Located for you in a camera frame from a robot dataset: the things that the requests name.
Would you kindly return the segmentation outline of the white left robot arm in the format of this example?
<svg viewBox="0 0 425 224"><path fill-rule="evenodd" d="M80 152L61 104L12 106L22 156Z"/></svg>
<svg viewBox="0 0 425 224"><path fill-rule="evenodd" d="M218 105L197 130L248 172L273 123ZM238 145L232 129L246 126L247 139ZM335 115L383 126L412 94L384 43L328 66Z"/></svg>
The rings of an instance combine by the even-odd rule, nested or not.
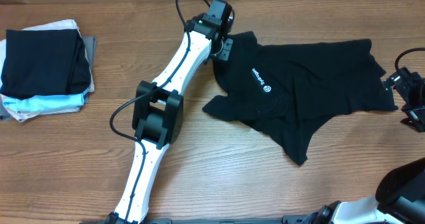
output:
<svg viewBox="0 0 425 224"><path fill-rule="evenodd" d="M234 15L202 13L185 24L183 40L164 71L152 82L142 81L135 98L120 106L117 116L133 106L133 162L122 197L106 223L143 223L159 164L183 125L183 94L192 77L210 58L228 58L232 40L226 36Z"/></svg>

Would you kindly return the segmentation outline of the black polo shirt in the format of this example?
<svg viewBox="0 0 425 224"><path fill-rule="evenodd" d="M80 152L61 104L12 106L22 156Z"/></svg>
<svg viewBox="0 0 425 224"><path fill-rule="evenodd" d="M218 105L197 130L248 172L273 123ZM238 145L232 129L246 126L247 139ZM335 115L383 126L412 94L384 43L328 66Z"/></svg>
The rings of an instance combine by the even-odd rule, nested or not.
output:
<svg viewBox="0 0 425 224"><path fill-rule="evenodd" d="M270 136L297 165L306 161L313 134L333 117L396 110L368 39L260 45L253 32L245 32L232 41L228 60L213 63L224 95L203 110Z"/></svg>

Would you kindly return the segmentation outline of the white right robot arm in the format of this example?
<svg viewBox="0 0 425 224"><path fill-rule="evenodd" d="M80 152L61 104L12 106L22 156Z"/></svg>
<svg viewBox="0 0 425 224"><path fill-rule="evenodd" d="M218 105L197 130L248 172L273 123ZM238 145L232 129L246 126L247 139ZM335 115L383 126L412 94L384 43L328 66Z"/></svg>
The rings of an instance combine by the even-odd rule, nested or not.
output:
<svg viewBox="0 0 425 224"><path fill-rule="evenodd" d="M424 131L424 78L403 67L384 81L406 102L403 124ZM294 223L423 223L424 158L390 171L374 196L354 202L336 201L316 212L298 217Z"/></svg>

